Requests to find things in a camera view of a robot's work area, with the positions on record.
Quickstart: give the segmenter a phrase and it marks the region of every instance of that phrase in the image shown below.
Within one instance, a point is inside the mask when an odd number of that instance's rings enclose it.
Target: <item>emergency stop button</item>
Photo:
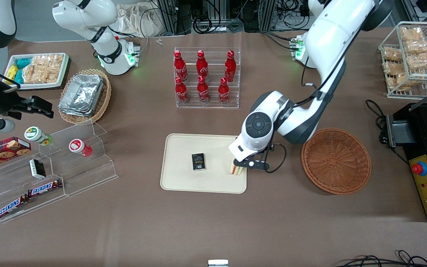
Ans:
[[[427,174],[427,165],[424,162],[417,162],[411,166],[414,174],[425,176]]]

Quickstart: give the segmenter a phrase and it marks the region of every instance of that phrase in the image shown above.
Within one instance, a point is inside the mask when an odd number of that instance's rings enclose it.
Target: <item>white bag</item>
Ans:
[[[157,36],[165,31],[161,21],[161,11],[150,2],[138,2],[133,4],[118,4],[117,31],[136,34],[139,37]]]

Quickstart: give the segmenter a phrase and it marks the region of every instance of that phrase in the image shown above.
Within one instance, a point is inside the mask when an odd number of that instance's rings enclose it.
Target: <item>brown tabletop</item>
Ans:
[[[106,153],[118,179],[38,211],[0,224],[0,266],[205,266],[226,258],[231,266],[334,266],[339,260],[373,254],[396,260],[407,250],[427,258],[427,222],[410,169],[378,143],[375,115],[366,99],[393,113],[407,100],[385,96],[377,47],[391,29],[362,32],[347,56],[347,70],[319,128],[337,127],[368,149],[373,170],[358,193],[337,196],[318,189],[305,175],[300,145],[286,144],[288,157],[274,174],[248,171],[243,194],[165,191],[159,185],[166,137],[173,133],[237,135],[249,109],[264,92],[279,90],[299,101],[302,66],[260,34],[191,34],[152,38],[139,67],[109,76],[113,93],[99,120]],[[173,93],[174,47],[241,47],[239,110],[177,109]],[[15,41],[10,54],[65,52],[68,75],[100,68],[90,43]],[[305,81],[319,84],[315,70]],[[60,90],[24,92],[56,105]],[[13,133],[36,124],[56,132],[70,124],[59,117],[24,114]],[[281,152],[268,161],[274,166]]]

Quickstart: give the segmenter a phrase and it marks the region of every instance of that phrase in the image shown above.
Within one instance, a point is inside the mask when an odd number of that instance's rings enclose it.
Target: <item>round wicker basket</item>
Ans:
[[[314,184],[337,195],[358,192],[371,174],[367,149],[356,137],[340,129],[318,130],[303,145],[301,162]]]
[[[88,74],[88,75],[96,74],[104,79],[102,93],[100,94],[100,98],[98,99],[98,103],[95,108],[95,113],[91,117],[82,117],[82,116],[68,115],[68,114],[62,113],[59,110],[59,114],[63,118],[63,120],[68,123],[77,124],[90,119],[96,122],[102,117],[102,115],[106,111],[106,108],[108,107],[108,102],[110,101],[110,96],[112,95],[112,86],[110,85],[110,81],[108,80],[108,77],[106,76],[106,74],[98,69],[85,69],[80,71],[78,74]],[[72,78],[70,78],[70,80],[66,83],[64,90],[62,91],[62,95],[60,96],[60,99],[64,97],[64,94],[67,91],[67,87],[69,83],[72,81],[73,77],[75,77],[75,75],[72,76]]]

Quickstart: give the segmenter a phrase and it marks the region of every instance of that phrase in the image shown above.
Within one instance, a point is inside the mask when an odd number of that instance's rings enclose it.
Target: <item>red button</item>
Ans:
[[[411,170],[413,171],[414,174],[422,174],[424,172],[424,168],[421,164],[413,164],[413,166],[411,166]]]

